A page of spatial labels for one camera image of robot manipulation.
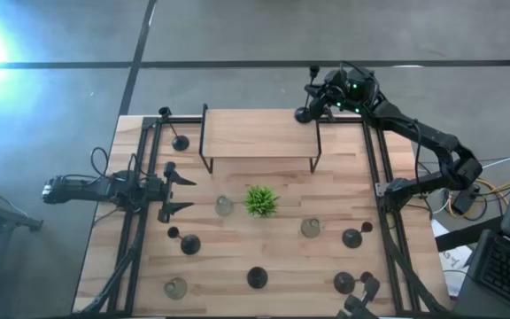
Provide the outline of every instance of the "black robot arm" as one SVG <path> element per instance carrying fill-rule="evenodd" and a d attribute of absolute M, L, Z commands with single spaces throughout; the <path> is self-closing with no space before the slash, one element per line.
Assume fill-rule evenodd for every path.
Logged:
<path fill-rule="evenodd" d="M 467 189 L 482 173 L 482 167 L 474 154 L 463 146 L 458 138 L 400 112 L 379 91 L 379 83 L 373 72 L 354 67 L 347 73 L 342 67 L 330 71 L 322 84 L 309 84 L 305 91 L 313 97 L 307 111 L 312 119 L 331 114 L 330 107 L 358 113 L 372 128 L 390 130 L 433 151 L 439 163 L 439 171 L 420 176 L 419 180 L 397 178 L 381 190 L 381 204 L 386 212 L 401 209 L 415 194 L 441 188 L 453 191 Z"/>
<path fill-rule="evenodd" d="M 133 212 L 138 210 L 144 200 L 161 201 L 162 208 L 158 211 L 158 220 L 163 223 L 170 221 L 170 216 L 193 203 L 173 203 L 173 183 L 180 185 L 196 185 L 176 173 L 173 162 L 165 164 L 163 181 L 157 175 L 148 175 L 140 183 L 136 171 L 120 171 L 107 177 L 99 177 L 88 181 L 73 179 L 69 175 L 51 178 L 42 189 L 42 200 L 47 204 L 62 204 L 69 200 L 90 200 L 110 202 L 118 208 Z"/>

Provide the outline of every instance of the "white paper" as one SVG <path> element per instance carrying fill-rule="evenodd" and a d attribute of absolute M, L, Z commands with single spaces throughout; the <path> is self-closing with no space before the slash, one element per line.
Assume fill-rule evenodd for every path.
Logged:
<path fill-rule="evenodd" d="M 436 220 L 432 220 L 432 231 L 434 237 L 447 234 L 449 231 Z M 440 262 L 443 270 L 459 270 L 468 272 L 469 267 L 464 267 L 466 261 L 471 254 L 471 249 L 467 246 L 457 247 L 446 252 L 440 253 Z M 445 271 L 444 278 L 448 286 L 450 296 L 457 297 L 460 293 L 461 284 L 466 275 L 459 272 Z"/>

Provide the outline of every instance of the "concrete floor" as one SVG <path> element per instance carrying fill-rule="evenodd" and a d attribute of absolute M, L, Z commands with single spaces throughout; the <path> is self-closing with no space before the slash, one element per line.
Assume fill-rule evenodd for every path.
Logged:
<path fill-rule="evenodd" d="M 131 61 L 146 0 L 0 1 L 0 60 Z M 159 0 L 144 61 L 510 59 L 510 1 Z M 0 192 L 42 230 L 17 229 L 0 268 L 0 318 L 70 311 L 95 204 L 40 200 L 54 175 L 92 173 L 109 149 L 128 69 L 0 70 Z M 480 159 L 510 155 L 510 66 L 377 68 L 382 90 Z M 141 70 L 129 114 L 304 103 L 305 68 Z M 427 151 L 421 160 L 434 157 Z M 510 162 L 483 177 L 510 181 Z M 439 207 L 438 200 L 432 205 Z M 490 208 L 488 216 L 497 214 Z M 450 229 L 464 227 L 445 213 Z"/>

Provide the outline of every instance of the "wooden tabletop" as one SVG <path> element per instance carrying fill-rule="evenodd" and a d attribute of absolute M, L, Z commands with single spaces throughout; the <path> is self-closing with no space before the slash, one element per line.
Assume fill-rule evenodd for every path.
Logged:
<path fill-rule="evenodd" d="M 293 121 L 292 110 L 288 111 L 288 119 Z M 130 154 L 136 152 L 141 122 L 140 116 L 120 118 L 110 173 L 125 169 Z M 346 297 L 333 286 L 333 278 L 340 271 L 356 278 L 364 271 L 371 272 L 380 280 L 381 289 L 367 307 L 377 315 L 394 315 L 360 124 L 321 125 L 323 154 L 314 174 L 308 171 L 308 159 L 246 158 L 220 159 L 210 175 L 198 156 L 199 124 L 179 124 L 175 128 L 189 138 L 190 147 L 184 152 L 174 151 L 170 145 L 174 135 L 170 128 L 163 127 L 157 171 L 161 172 L 166 162 L 175 162 L 179 175 L 197 185 L 175 185 L 173 201 L 196 204 L 178 212 L 170 224 L 163 224 L 157 221 L 160 204 L 152 203 L 134 315 L 334 316 Z M 392 133 L 386 134 L 386 140 L 394 175 L 413 177 L 411 143 Z M 383 175 L 381 157 L 376 152 L 377 166 Z M 253 184 L 271 186 L 280 196 L 275 217 L 258 219 L 245 212 L 243 197 Z M 227 217 L 214 211 L 219 195 L 235 203 L 234 212 Z M 112 209 L 110 204 L 100 204 L 97 217 Z M 123 213 L 113 214 L 92 230 L 74 309 L 88 305 L 112 273 L 122 216 Z M 321 221 L 321 234 L 308 239 L 302 236 L 300 224 L 313 217 Z M 449 305 L 426 211 L 407 207 L 403 219 L 414 270 L 436 298 Z M 374 230 L 363 234 L 361 247 L 346 248 L 342 232 L 360 229 L 363 222 L 372 222 Z M 171 226 L 177 226 L 183 236 L 199 236 L 200 251 L 193 256 L 184 255 L 179 240 L 166 235 Z M 246 281 L 247 272 L 256 266 L 265 268 L 269 277 L 267 286 L 260 290 L 253 290 Z M 122 280 L 119 307 L 125 300 L 127 276 Z M 186 280 L 188 293 L 181 300 L 171 300 L 163 287 L 178 276 Z M 410 308 L 400 271 L 399 282 L 406 308 Z M 363 284 L 357 283 L 355 292 L 360 295 L 362 288 Z"/>
<path fill-rule="evenodd" d="M 204 156 L 316 157 L 316 125 L 293 121 L 292 114 L 292 110 L 207 110 Z"/>

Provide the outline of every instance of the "green plant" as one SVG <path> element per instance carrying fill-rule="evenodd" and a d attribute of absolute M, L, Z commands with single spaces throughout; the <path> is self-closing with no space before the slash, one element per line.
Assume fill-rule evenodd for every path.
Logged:
<path fill-rule="evenodd" d="M 270 217 L 276 213 L 278 198 L 273 189 L 268 186 L 251 186 L 245 197 L 247 213 L 255 217 Z"/>

